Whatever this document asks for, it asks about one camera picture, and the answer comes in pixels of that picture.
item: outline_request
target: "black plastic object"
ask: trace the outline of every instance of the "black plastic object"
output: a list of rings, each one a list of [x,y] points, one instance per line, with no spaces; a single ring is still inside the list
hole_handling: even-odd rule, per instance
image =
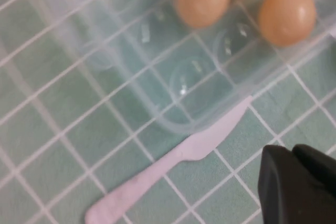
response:
[[[262,154],[264,224],[336,224],[336,160],[306,145],[269,145]]]

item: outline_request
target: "egg cup compartment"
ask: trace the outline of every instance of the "egg cup compartment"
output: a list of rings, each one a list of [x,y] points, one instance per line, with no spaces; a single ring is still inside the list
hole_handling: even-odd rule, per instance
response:
[[[149,116],[181,134],[208,127],[286,64],[333,41],[325,25],[336,20],[336,5],[316,0],[321,19],[310,38],[277,48],[258,31],[263,0],[232,0],[204,29],[187,27],[173,0],[42,1],[57,23],[52,33],[95,76],[118,71]]]

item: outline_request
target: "knife handle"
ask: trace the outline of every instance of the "knife handle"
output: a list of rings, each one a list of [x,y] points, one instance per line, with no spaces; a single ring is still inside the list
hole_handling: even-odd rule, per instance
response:
[[[113,224],[130,209],[160,178],[183,160],[178,148],[108,193],[85,215],[86,224]]]

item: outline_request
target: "tiled floor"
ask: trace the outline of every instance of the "tiled floor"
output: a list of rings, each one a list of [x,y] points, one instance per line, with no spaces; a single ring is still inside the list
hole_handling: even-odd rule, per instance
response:
[[[115,10],[115,19],[104,1]],[[335,12],[326,1],[316,0],[319,29]],[[191,116],[203,112],[204,104],[196,108],[192,99],[207,95],[209,84],[221,84],[215,102],[256,77],[264,64],[279,61],[253,26],[256,6],[236,4],[217,26],[192,33],[169,0],[57,4],[0,0],[0,223],[84,223],[83,214],[97,199],[186,137],[161,127],[116,68],[102,69],[111,64],[109,48],[124,56],[133,81],[147,85],[157,109],[180,124],[189,119],[165,86],[181,54],[208,66],[204,89],[182,102]],[[221,26],[232,20],[249,23],[251,30],[232,46],[239,57],[218,58],[228,76],[213,74],[209,51]],[[141,33],[148,25],[149,40]],[[118,224],[261,224],[257,179],[266,144],[305,143],[336,158],[335,45],[289,65],[287,74],[256,91],[240,124],[214,152],[199,162],[178,164]]]

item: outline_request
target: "clear plastic egg carton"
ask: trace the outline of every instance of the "clear plastic egg carton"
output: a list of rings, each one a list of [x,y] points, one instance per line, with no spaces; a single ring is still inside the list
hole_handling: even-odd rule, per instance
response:
[[[41,1],[50,21],[59,23],[55,36],[91,72],[118,71],[153,118],[182,134],[209,126],[287,64],[334,42],[336,0],[315,0],[315,30],[290,48],[261,37],[263,0],[232,0],[220,21],[199,30],[179,19],[174,0]]]

